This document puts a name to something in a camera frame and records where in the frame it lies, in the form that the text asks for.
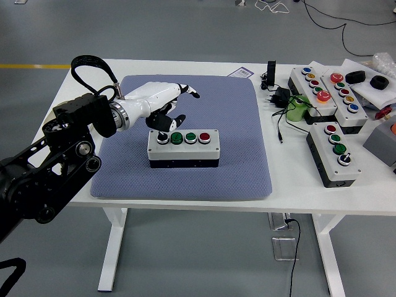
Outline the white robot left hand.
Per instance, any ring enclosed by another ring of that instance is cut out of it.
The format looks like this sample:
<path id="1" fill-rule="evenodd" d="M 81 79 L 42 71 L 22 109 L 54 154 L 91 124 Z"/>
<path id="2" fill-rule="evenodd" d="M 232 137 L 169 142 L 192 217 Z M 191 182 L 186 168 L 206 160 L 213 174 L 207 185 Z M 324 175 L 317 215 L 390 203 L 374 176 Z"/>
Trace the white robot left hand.
<path id="1" fill-rule="evenodd" d="M 145 118 L 146 125 L 151 129 L 160 132 L 175 130 L 186 116 L 181 114 L 171 118 L 168 113 L 176 108 L 178 97 L 183 93 L 189 93 L 194 98 L 200 97 L 188 85 L 148 82 L 127 95 L 114 99 L 111 108 L 117 130 L 129 129 L 139 118 Z"/>

